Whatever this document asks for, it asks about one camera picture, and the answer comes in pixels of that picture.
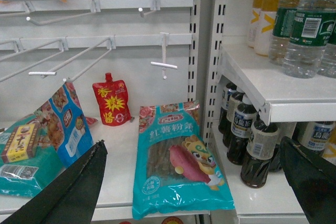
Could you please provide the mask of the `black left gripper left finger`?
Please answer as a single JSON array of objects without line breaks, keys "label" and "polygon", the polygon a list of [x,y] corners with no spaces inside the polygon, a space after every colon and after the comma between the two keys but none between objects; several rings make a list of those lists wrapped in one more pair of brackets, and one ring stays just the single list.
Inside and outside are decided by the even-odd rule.
[{"label": "black left gripper left finger", "polygon": [[2,223],[91,223],[107,154],[104,141],[98,141]]}]

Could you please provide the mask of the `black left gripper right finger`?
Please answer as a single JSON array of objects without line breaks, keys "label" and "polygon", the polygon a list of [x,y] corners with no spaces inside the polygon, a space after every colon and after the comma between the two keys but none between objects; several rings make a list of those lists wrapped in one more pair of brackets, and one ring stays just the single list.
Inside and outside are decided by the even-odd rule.
[{"label": "black left gripper right finger", "polygon": [[309,223],[335,223],[335,165],[283,137],[280,163]]}]

